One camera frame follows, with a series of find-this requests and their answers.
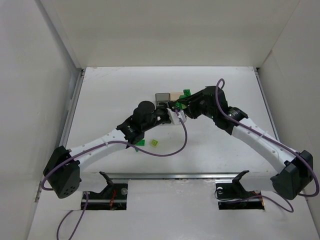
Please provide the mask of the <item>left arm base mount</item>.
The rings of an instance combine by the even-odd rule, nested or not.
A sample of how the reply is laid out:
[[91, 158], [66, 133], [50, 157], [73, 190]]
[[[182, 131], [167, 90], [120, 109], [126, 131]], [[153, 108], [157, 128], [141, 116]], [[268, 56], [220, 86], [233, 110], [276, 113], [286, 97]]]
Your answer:
[[129, 185], [127, 180], [112, 180], [105, 172], [98, 173], [98, 180], [95, 182], [93, 191], [88, 191], [88, 198], [82, 194], [80, 203], [81, 210], [90, 211], [125, 211], [127, 209], [127, 197]]

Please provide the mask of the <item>orange transparent container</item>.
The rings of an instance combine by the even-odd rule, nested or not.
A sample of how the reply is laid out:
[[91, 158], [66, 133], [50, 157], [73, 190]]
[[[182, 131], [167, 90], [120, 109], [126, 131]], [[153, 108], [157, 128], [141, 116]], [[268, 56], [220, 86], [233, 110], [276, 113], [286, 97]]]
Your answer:
[[185, 98], [185, 94], [183, 92], [170, 92], [169, 93], [169, 100], [171, 102], [175, 102], [181, 98]]

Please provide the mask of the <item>lime lego brick right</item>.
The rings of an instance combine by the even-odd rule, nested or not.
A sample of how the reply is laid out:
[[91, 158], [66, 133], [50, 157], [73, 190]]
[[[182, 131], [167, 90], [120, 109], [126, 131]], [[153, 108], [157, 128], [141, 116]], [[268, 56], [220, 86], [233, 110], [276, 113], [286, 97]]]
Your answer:
[[156, 148], [159, 145], [159, 142], [156, 139], [152, 139], [149, 144], [151, 147]]

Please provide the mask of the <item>grey transparent container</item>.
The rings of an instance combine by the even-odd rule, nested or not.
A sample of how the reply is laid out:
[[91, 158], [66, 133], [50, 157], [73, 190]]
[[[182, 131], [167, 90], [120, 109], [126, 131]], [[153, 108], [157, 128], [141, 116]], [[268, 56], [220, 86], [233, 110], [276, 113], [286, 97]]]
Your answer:
[[169, 92], [161, 92], [155, 94], [155, 105], [156, 107], [165, 107], [168, 108], [168, 102], [170, 101]]

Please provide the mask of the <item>aluminium rail front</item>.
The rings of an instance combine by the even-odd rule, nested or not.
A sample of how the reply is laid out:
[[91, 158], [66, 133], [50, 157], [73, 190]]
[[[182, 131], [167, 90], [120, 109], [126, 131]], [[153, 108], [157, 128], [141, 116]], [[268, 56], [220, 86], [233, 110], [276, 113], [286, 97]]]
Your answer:
[[242, 177], [254, 177], [270, 179], [274, 173], [263, 175], [259, 172], [243, 171], [235, 174], [214, 174], [214, 173], [105, 173], [105, 172], [79, 172], [78, 170], [68, 170], [66, 172], [54, 172], [45, 177], [48, 181], [61, 181], [62, 184], [70, 182], [72, 185], [78, 182], [98, 181], [100, 177], [106, 180], [180, 180], [180, 179], [234, 179]]

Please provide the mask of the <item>small dark green lego piece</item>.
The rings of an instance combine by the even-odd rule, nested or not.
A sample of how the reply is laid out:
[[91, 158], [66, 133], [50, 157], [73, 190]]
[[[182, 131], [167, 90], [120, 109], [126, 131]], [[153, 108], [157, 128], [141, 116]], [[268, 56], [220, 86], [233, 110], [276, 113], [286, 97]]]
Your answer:
[[179, 98], [180, 99], [184, 99], [184, 98], [187, 98], [187, 97], [189, 97], [189, 96], [191, 96], [192, 94], [191, 94], [191, 91], [190, 91], [190, 89], [184, 89], [183, 90], [183, 95], [181, 95]]

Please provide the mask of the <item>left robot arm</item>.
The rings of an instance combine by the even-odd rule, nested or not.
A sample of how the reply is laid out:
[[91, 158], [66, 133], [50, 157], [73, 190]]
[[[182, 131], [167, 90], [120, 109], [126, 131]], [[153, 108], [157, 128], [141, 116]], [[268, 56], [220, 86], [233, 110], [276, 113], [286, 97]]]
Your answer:
[[88, 166], [135, 145], [152, 128], [177, 122], [178, 114], [171, 109], [163, 105], [155, 107], [150, 101], [142, 101], [131, 116], [102, 137], [70, 150], [62, 145], [55, 148], [43, 170], [41, 187], [64, 199], [83, 183], [81, 173]]

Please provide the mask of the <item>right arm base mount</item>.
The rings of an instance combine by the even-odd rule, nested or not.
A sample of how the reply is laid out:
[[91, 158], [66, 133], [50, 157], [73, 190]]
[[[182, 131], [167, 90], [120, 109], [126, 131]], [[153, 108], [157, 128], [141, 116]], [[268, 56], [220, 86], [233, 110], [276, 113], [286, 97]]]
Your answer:
[[215, 181], [214, 197], [218, 200], [219, 210], [265, 209], [261, 193], [246, 191], [240, 184], [240, 180], [248, 172], [245, 170], [233, 178]]

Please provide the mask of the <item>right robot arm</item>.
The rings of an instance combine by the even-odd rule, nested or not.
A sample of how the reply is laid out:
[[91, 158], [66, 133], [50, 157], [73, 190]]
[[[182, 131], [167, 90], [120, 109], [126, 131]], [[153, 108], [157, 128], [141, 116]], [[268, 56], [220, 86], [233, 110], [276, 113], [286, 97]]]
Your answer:
[[232, 181], [246, 192], [275, 191], [293, 200], [313, 180], [312, 155], [306, 150], [297, 152], [264, 132], [245, 112], [228, 105], [221, 88], [208, 86], [179, 98], [177, 103], [191, 119], [201, 115], [212, 119], [218, 128], [247, 144], [274, 168], [275, 173], [267, 175], [242, 171]]

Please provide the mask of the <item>dark green flat lego plate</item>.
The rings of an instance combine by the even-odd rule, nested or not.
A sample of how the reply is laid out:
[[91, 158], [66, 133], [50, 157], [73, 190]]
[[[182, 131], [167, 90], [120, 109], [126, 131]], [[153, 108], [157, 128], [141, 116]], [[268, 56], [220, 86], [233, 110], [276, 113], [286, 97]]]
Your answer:
[[142, 140], [138, 141], [135, 145], [136, 146], [145, 146], [145, 140], [142, 139]]

